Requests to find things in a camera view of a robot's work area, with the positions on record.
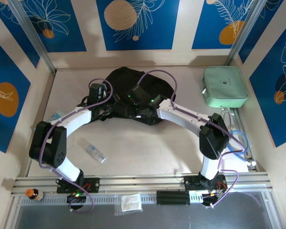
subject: cable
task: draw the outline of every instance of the cable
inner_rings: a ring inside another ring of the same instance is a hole
[[[244,153],[244,152],[245,152],[245,148],[244,148],[244,146],[241,144],[241,142],[238,141],[231,133],[229,133],[228,131],[226,131],[225,129],[223,129],[222,127],[220,127],[219,125],[217,125],[217,124],[215,124],[215,123],[212,123],[212,122],[209,121],[209,120],[206,120],[206,119],[204,119],[204,118],[201,118],[201,117],[199,117],[199,116],[197,116],[197,115],[195,115],[195,114],[192,114],[192,113],[190,113],[190,112],[187,112],[187,111],[185,111],[185,110],[183,110],[183,109],[181,109],[181,108],[175,106],[175,104],[173,103],[173,98],[174,98],[174,96],[176,95],[176,91],[177,91],[178,85],[177,85],[177,81],[176,81],[175,77],[174,77],[172,74],[170,74],[169,72],[164,71],[164,70],[151,70],[151,71],[148,71],[148,72],[144,73],[144,74],[141,76],[141,78],[139,79],[137,85],[140,84],[140,82],[142,81],[142,79],[143,79],[147,74],[152,73],[152,72],[163,72],[163,73],[166,73],[166,74],[168,74],[168,75],[174,80],[174,82],[175,82],[175,89],[174,89],[174,92],[173,92],[173,94],[172,94],[172,96],[171,96],[171,106],[172,106],[173,109],[175,109],[175,110],[177,110],[177,111],[180,111],[180,112],[182,112],[182,113],[184,113],[184,114],[186,114],[186,115],[188,115],[188,116],[194,117],[195,119],[200,120],[200,121],[203,121],[203,122],[205,122],[205,123],[207,123],[207,124],[209,124],[209,125],[214,126],[215,128],[217,128],[217,129],[219,129],[220,131],[222,131],[224,134],[228,135],[231,139],[233,139],[234,141],[236,141],[236,143],[241,147],[241,150],[229,151],[229,152],[226,152],[226,153],[222,153],[221,156],[220,156],[220,158],[219,158],[219,163],[218,163],[217,169],[218,169],[219,171],[221,171],[221,172],[234,172],[234,173],[236,173],[236,179],[235,179],[235,181],[233,182],[233,184],[231,185],[231,187],[223,194],[223,196],[222,196],[220,199],[218,199],[213,205],[211,205],[211,207],[214,207],[214,206],[216,206],[216,205],[230,192],[230,190],[234,187],[234,185],[237,183],[238,178],[239,178],[239,173],[238,173],[237,171],[235,171],[235,170],[223,170],[223,169],[220,169],[220,166],[221,166],[223,157],[224,157],[225,155],[233,154],[233,153]]]
[[[230,112],[229,111],[225,111],[224,115],[223,115],[223,120],[225,120],[225,115],[228,114],[229,117],[229,124],[230,124],[230,132],[232,131],[232,120],[231,120],[231,116],[230,116]]]
[[[233,182],[233,184],[231,185],[231,187],[223,194],[222,197],[220,197],[214,204],[211,204],[210,207],[214,208],[220,201],[223,200],[223,198],[225,198],[225,196],[234,188],[234,185],[238,182],[238,178],[239,178],[239,173],[236,170],[230,170],[230,169],[221,169],[221,172],[234,172],[236,173],[236,179]]]
[[[44,151],[44,149],[45,149],[47,140],[48,140],[48,138],[49,138],[51,132],[53,131],[53,129],[54,129],[58,124],[62,123],[62,122],[63,122],[64,120],[66,120],[67,118],[70,118],[72,115],[77,114],[78,112],[81,112],[81,111],[90,109],[90,108],[92,108],[92,107],[94,107],[94,106],[101,105],[101,104],[107,102],[107,101],[111,98],[111,96],[112,96],[112,94],[113,94],[113,87],[112,87],[111,83],[110,83],[109,81],[105,80],[105,79],[97,78],[97,79],[91,80],[90,83],[88,84],[88,88],[90,88],[91,83],[94,82],[94,81],[96,81],[96,80],[103,80],[103,81],[105,81],[105,82],[110,86],[110,90],[111,90],[111,91],[110,91],[110,94],[109,94],[108,98],[105,99],[104,101],[99,102],[99,103],[95,103],[95,104],[89,105],[89,106],[87,106],[87,107],[83,107],[83,108],[81,108],[81,109],[79,109],[79,110],[77,110],[77,111],[73,111],[73,112],[71,112],[70,114],[68,114],[68,115],[66,115],[65,117],[63,117],[60,121],[57,121],[54,125],[52,125],[51,128],[49,129],[49,131],[47,132],[45,138],[44,138],[44,141],[43,141],[43,143],[42,143],[41,150],[40,150],[40,155],[39,155],[39,166],[40,166],[40,168],[48,168],[48,169],[51,169],[51,170],[53,171],[53,173],[55,173],[56,175],[58,175],[59,177],[61,177],[63,180],[67,181],[69,184],[71,184],[71,185],[77,187],[78,189],[80,189],[81,191],[83,191],[83,192],[91,199],[92,204],[91,204],[91,207],[90,207],[89,210],[87,210],[87,211],[76,211],[76,210],[75,210],[75,211],[73,211],[73,212],[75,212],[75,213],[88,213],[88,212],[91,212],[92,209],[93,209],[93,198],[92,198],[92,196],[91,196],[90,193],[89,193],[88,191],[86,191],[84,188],[82,188],[81,186],[75,184],[73,181],[70,181],[68,178],[64,177],[64,176],[63,176],[61,173],[59,173],[55,168],[53,168],[53,167],[51,167],[51,166],[44,166],[44,165],[42,164],[42,156],[43,156],[43,151]]]
[[[243,132],[241,132],[241,131],[239,131],[239,130],[233,130],[233,131],[230,131],[230,133],[231,133],[231,134],[233,134],[233,133],[241,134],[241,135],[244,137],[244,139],[246,140],[247,146],[246,146],[245,151],[242,152],[242,153],[234,153],[234,155],[237,156],[237,157],[238,157],[239,159],[241,159],[242,161],[247,162],[246,159],[244,159],[242,156],[240,156],[240,155],[243,155],[243,154],[245,154],[246,152],[248,152],[248,149],[249,149],[249,140],[248,140],[247,136],[246,136]],[[232,148],[232,146],[231,146],[230,143],[228,143],[228,146],[227,146],[227,147],[228,147],[229,150],[235,151],[235,150]]]

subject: orange cap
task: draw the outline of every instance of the orange cap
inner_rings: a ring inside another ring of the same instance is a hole
[[[34,190],[33,189],[28,189],[25,191],[25,195],[27,197],[32,197],[34,195]]]

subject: metal bracket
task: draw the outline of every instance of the metal bracket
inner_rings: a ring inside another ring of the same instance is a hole
[[[76,192],[77,187],[66,185],[66,182],[63,180],[57,180],[57,193],[70,194]],[[86,190],[89,193],[98,193],[100,188],[100,179],[98,177],[89,177],[84,178],[83,187],[86,187]]]
[[[209,187],[201,184],[201,176],[185,176],[184,186],[186,191],[200,191],[200,190],[217,190],[219,186],[217,182],[226,184],[224,175],[218,175],[214,181],[209,183]]]

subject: plastic bag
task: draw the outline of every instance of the plastic bag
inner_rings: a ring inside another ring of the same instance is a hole
[[[140,194],[135,195],[117,195],[114,196],[114,215],[122,216],[134,212],[142,212],[142,203]]]

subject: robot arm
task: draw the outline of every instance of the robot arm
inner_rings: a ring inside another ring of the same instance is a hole
[[[176,105],[176,106],[178,106],[182,110],[185,110],[189,113],[193,113],[200,118],[203,118],[206,120],[209,119],[209,117],[205,114],[196,113],[194,111],[191,111],[191,110],[186,109],[184,107],[181,107],[179,105]],[[188,115],[186,115],[186,114],[184,114],[184,113],[182,113],[176,109],[173,109],[171,106],[171,100],[170,99],[165,99],[160,103],[159,108],[157,109],[157,114],[158,114],[159,118],[161,118],[161,119],[171,121],[173,123],[176,123],[176,124],[186,128],[186,129],[190,130],[197,137],[200,137],[201,127],[203,128],[203,126],[205,125],[204,122],[202,122],[198,119],[195,119],[191,116],[188,116]],[[203,166],[200,170],[200,173],[202,176],[204,176],[208,180],[212,180],[218,172],[219,158],[210,159],[211,156],[208,154],[208,152],[206,152],[206,156],[204,155]]]
[[[136,117],[153,116],[168,120],[190,130],[199,137],[200,151],[204,155],[200,176],[202,176],[202,178],[206,181],[211,181],[212,183],[218,174],[219,158],[221,152],[225,149],[229,141],[229,137],[218,129],[202,122],[201,118],[206,120],[209,119],[211,122],[214,122],[222,128],[227,129],[222,117],[218,114],[207,116],[178,106],[187,112],[187,114],[185,114],[174,109],[170,99],[163,98],[161,95],[158,95],[154,98],[150,97],[138,85],[130,91],[129,97],[131,97],[133,104],[137,107]],[[61,118],[64,121],[59,123],[54,128],[50,138],[47,140],[47,144],[42,157],[43,164],[50,165],[51,167],[55,168],[62,176],[72,182],[77,183],[80,186],[82,185],[81,181],[83,180],[83,172],[74,166],[66,157],[66,139],[72,132],[74,132],[82,125],[92,122],[96,117],[95,113],[98,113],[100,110],[98,107],[96,107],[95,110],[87,109],[77,112],[82,108],[83,107],[77,107],[74,110],[76,111],[76,114],[72,116],[70,116],[71,113],[67,114],[65,116],[65,118],[68,117],[67,119]],[[189,114],[198,116],[198,119],[193,118]],[[37,124],[30,147],[30,157],[32,159],[39,161],[41,145],[44,141],[44,138],[52,125],[57,121],[58,120],[55,120],[51,123],[40,122]]]

